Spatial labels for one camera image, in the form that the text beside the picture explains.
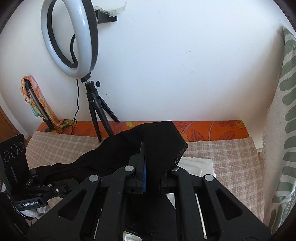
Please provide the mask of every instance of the black cable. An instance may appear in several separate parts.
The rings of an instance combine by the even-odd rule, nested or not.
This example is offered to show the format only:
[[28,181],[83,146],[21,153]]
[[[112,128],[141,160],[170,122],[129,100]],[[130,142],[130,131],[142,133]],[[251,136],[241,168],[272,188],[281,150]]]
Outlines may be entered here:
[[[73,34],[72,39],[71,39],[71,43],[70,43],[70,53],[71,53],[71,57],[72,57],[73,62],[76,63],[76,62],[78,62],[78,61],[77,61],[77,59],[76,59],[76,57],[75,57],[74,49],[73,49],[74,40],[75,40],[75,34]],[[74,115],[74,118],[72,119],[73,124],[72,124],[72,125],[67,125],[67,126],[65,126],[65,129],[62,131],[62,133],[60,133],[58,129],[55,129],[55,130],[58,131],[59,134],[63,134],[64,131],[67,130],[68,127],[70,127],[70,126],[72,127],[71,135],[74,134],[74,129],[75,129],[76,125],[77,125],[76,115],[77,115],[77,113],[78,113],[78,111],[79,111],[79,105],[78,105],[78,100],[79,100],[79,85],[78,85],[78,79],[76,79],[76,83],[77,83],[77,90],[78,90],[78,94],[77,94],[77,111],[76,111],[76,113],[75,113],[75,115]]]

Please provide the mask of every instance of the orange cushion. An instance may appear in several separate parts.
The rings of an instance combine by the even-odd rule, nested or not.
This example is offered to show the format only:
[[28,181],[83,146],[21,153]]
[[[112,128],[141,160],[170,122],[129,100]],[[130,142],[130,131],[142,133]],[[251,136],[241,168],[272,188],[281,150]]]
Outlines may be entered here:
[[[107,138],[101,122],[99,129],[102,138]],[[148,123],[148,121],[127,121],[127,122],[109,122],[114,134],[121,131],[129,130],[139,124]],[[228,120],[228,121],[173,121],[182,137],[187,142],[192,141],[217,141],[217,140],[230,140],[242,139],[249,137],[248,131],[242,120]],[[43,122],[38,131],[44,131],[47,125]],[[72,128],[65,129],[63,134],[71,135]],[[73,132],[76,136],[90,136],[96,137],[96,131],[91,121],[78,121]]]

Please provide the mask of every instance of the white towel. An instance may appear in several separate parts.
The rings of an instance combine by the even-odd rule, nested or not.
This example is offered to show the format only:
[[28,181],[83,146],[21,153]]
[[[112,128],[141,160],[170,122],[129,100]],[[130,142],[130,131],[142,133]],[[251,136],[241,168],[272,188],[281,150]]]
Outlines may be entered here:
[[[203,159],[197,157],[181,157],[179,163],[179,167],[182,167],[189,174],[194,176],[203,177],[206,174],[211,174],[216,177],[213,168],[213,160],[212,159]],[[167,194],[168,199],[175,207],[175,195],[174,193]]]
[[142,239],[138,236],[123,232],[123,241],[142,241]]

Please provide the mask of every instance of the orange floral fabric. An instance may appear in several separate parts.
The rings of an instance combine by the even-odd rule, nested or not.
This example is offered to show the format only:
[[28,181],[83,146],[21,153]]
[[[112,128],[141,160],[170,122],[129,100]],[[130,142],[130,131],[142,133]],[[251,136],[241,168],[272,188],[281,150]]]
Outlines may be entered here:
[[21,84],[22,86],[20,87],[20,91],[23,94],[23,97],[25,99],[25,101],[31,105],[32,111],[35,114],[35,116],[40,116],[43,118],[40,110],[38,109],[38,107],[36,106],[35,102],[33,101],[33,99],[30,97],[29,93],[26,91],[25,88],[25,80],[30,81],[33,91],[36,95],[36,97],[38,98],[39,102],[41,103],[41,105],[43,106],[43,108],[45,109],[46,113],[48,114],[50,120],[52,121],[52,123],[59,127],[59,128],[63,128],[65,126],[69,126],[69,125],[74,125],[73,120],[59,120],[56,115],[54,114],[54,112],[52,111],[52,109],[50,108],[50,106],[47,104],[41,89],[39,88],[36,80],[31,77],[31,76],[27,76],[25,75],[22,79],[21,79]]
[[[102,123],[98,123],[102,138],[107,138],[108,135]],[[148,121],[109,122],[114,134],[129,130],[143,123],[148,123]],[[173,123],[187,142],[231,140],[249,137],[242,120],[173,121]],[[48,128],[47,125],[42,123],[38,131],[44,131],[46,128]],[[72,128],[68,127],[64,130],[63,134],[71,135],[71,132]],[[96,137],[96,131],[91,121],[78,121],[73,135]]]

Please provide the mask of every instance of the label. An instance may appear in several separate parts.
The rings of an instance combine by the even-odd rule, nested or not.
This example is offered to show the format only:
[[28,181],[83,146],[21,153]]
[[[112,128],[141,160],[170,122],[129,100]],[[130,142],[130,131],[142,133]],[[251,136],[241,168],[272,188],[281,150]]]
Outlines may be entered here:
[[35,201],[35,202],[27,202],[27,203],[23,203],[22,205],[23,205],[24,207],[26,207],[26,206],[36,205],[36,204],[39,204],[39,202],[38,202],[38,201]]

